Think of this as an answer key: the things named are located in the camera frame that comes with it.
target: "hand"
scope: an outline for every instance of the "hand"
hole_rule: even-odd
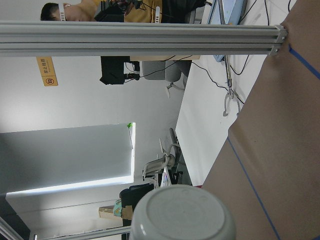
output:
[[[127,16],[131,12],[131,10],[134,8],[134,6],[135,5],[131,2],[127,7],[127,9],[124,11],[124,15]]]

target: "metal stand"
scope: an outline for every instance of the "metal stand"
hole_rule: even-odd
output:
[[[0,21],[0,57],[276,54],[281,26]]]

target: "black pants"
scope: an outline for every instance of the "black pants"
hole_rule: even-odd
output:
[[[184,24],[185,16],[203,7],[205,0],[162,0],[162,23]]]

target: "blue tape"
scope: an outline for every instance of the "blue tape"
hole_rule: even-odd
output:
[[[305,60],[297,51],[295,51],[289,44],[289,53],[295,56],[311,73],[313,73],[320,80],[320,72],[318,72],[307,60]]]
[[[239,155],[237,154],[237,152],[236,152],[233,144],[231,143],[229,137],[227,137],[226,139],[227,139],[228,142],[230,143],[231,148],[232,148],[232,150],[233,150],[236,158],[238,159],[238,161],[239,161],[239,163],[240,163],[240,165],[241,165],[241,167],[242,167],[242,170],[244,171],[244,174],[245,174],[246,178],[248,179],[248,181],[249,181],[249,183],[250,183],[250,186],[251,186],[252,190],[254,191],[254,194],[255,194],[256,198],[258,199],[258,201],[259,201],[259,203],[260,203],[260,206],[262,207],[262,210],[263,210],[266,218],[268,219],[268,221],[269,221],[269,223],[270,223],[270,225],[271,225],[271,227],[272,227],[272,230],[274,231],[274,233],[275,233],[275,235],[276,235],[276,238],[277,238],[278,240],[281,240],[281,238],[280,238],[280,236],[279,236],[279,233],[278,233],[275,225],[273,224],[273,222],[272,222],[272,220],[271,220],[271,218],[270,218],[270,216],[269,216],[269,214],[268,214],[268,212],[267,212],[267,210],[266,210],[266,208],[265,208],[265,205],[263,204],[263,202],[262,202],[262,200],[261,200],[261,198],[260,198],[260,196],[259,196],[259,194],[258,194],[258,192],[257,192],[257,190],[256,190],[256,188],[255,188],[255,186],[254,186],[254,184],[253,184],[253,182],[251,181],[251,179],[250,179],[250,177],[249,177],[249,175],[248,175],[248,173],[247,173],[247,170],[246,170],[245,166],[243,165],[243,163],[242,163]]]

